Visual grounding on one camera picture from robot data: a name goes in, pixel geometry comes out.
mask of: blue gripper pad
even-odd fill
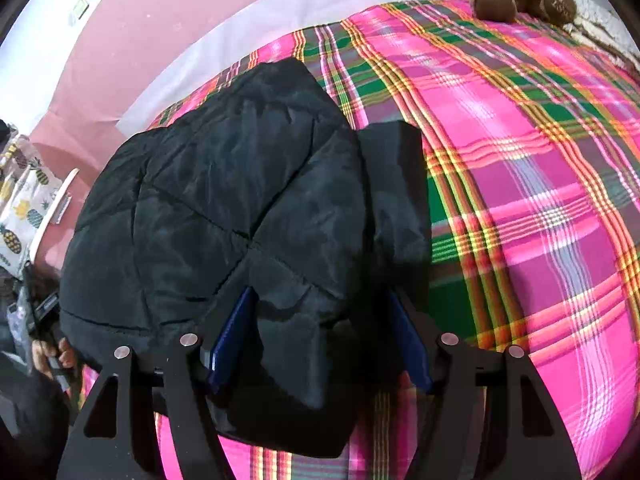
[[[256,301],[257,295],[250,286],[242,291],[211,353],[211,371],[208,381],[215,394],[227,383],[238,362]]]
[[[404,368],[409,373],[411,382],[425,393],[430,393],[433,380],[429,375],[429,359],[427,350],[411,322],[398,295],[389,290],[388,311],[396,343],[404,361]]]

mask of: black metal frame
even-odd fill
[[[414,383],[440,403],[433,423],[419,437],[406,478],[457,480],[477,386],[485,386],[487,392],[478,480],[581,478],[558,410],[520,347],[511,346],[502,353],[473,348],[453,334],[441,333],[433,319],[415,310],[401,290],[388,296],[405,366]],[[166,406],[184,480],[235,479],[205,405],[216,370],[205,368],[202,356],[205,364],[219,363],[224,352],[230,359],[237,358],[228,348],[241,346],[242,320],[250,317],[254,302],[255,295],[246,290],[228,319],[217,324],[218,337],[211,352],[202,349],[202,338],[185,334],[155,357],[146,357],[163,371]],[[140,371],[132,349],[120,347],[114,352],[71,431],[58,480],[164,479],[152,416],[153,381],[149,379]]]

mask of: bed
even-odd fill
[[[556,28],[526,15],[478,22],[466,0],[206,1],[226,6],[204,12],[201,1],[189,20],[162,0],[95,7],[33,127],[53,170],[80,169],[40,265],[60,272],[82,200],[127,137],[259,62],[295,56],[352,127],[405,120],[423,131],[430,314],[482,348],[526,348],[595,478],[639,406],[638,85]],[[300,13],[278,14],[291,1]],[[134,55],[141,46],[153,56]],[[403,378],[363,407],[335,460],[228,440],[225,451],[238,478],[403,478],[428,409]],[[168,420],[156,425],[168,478],[180,478]]]

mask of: quilted fabric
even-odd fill
[[[429,260],[420,132],[354,132],[287,59],[118,150],[66,255],[62,329],[99,367],[120,345],[204,334],[251,286],[254,326],[212,407],[217,429],[337,456],[376,362],[377,299],[387,285],[424,299]]]

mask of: black puffer jacket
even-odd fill
[[[218,430],[337,454],[379,366],[382,290],[424,301],[429,260],[420,131],[354,132],[302,63],[261,64],[113,156],[68,248],[63,331],[99,367],[117,346],[202,332],[250,285],[255,325]]]

